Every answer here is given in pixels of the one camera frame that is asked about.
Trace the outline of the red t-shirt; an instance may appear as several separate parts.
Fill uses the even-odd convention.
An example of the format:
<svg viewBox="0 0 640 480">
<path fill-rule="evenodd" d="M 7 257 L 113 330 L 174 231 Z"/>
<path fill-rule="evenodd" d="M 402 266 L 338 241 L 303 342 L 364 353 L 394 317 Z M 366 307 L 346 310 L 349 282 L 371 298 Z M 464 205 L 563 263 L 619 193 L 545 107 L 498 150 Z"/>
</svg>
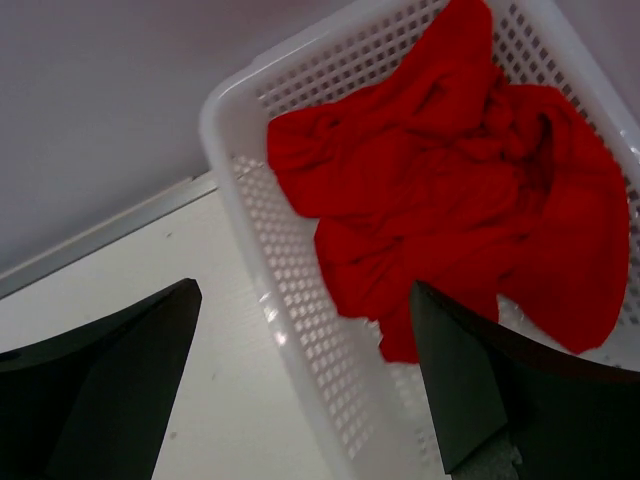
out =
<svg viewBox="0 0 640 480">
<path fill-rule="evenodd" d="M 492 16 L 452 1 L 386 80 L 267 128 L 267 160 L 340 315 L 418 359 L 408 297 L 432 285 L 489 320 L 514 301 L 567 350 L 612 332 L 629 268 L 621 169 L 555 88 L 512 85 Z"/>
</svg>

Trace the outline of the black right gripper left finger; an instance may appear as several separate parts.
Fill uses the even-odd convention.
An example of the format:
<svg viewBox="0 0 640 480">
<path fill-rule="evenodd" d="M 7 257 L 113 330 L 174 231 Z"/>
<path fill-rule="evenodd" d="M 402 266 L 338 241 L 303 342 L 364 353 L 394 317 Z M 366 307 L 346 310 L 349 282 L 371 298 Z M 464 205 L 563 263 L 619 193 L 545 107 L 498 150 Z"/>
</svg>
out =
<svg viewBox="0 0 640 480">
<path fill-rule="evenodd" d="M 201 302 L 198 283 L 185 278 L 2 352 L 2 478 L 151 478 Z"/>
</svg>

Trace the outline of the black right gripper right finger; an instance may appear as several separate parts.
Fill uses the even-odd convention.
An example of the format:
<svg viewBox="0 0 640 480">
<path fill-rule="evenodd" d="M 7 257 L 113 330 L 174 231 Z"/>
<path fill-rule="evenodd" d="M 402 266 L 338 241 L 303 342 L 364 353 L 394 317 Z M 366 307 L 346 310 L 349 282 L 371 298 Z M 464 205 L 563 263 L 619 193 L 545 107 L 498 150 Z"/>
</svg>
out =
<svg viewBox="0 0 640 480">
<path fill-rule="evenodd" d="M 410 293 L 444 470 L 456 479 L 635 479 L 639 375 L 562 353 L 430 285 Z"/>
</svg>

